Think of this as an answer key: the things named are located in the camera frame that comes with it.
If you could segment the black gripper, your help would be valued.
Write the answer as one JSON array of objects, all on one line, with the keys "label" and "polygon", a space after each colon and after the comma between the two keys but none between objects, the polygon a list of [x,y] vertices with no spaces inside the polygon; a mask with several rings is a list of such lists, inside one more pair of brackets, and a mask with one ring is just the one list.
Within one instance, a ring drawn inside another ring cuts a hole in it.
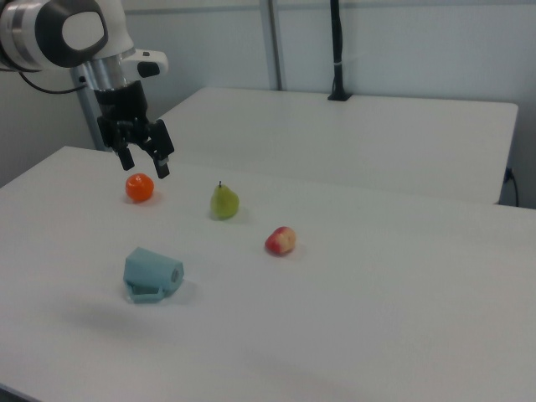
[{"label": "black gripper", "polygon": [[163,120],[147,118],[147,100],[140,81],[126,87],[95,91],[101,116],[97,118],[103,142],[119,157],[125,171],[135,166],[130,144],[137,145],[153,160],[159,179],[170,174],[168,156],[174,145]]}]

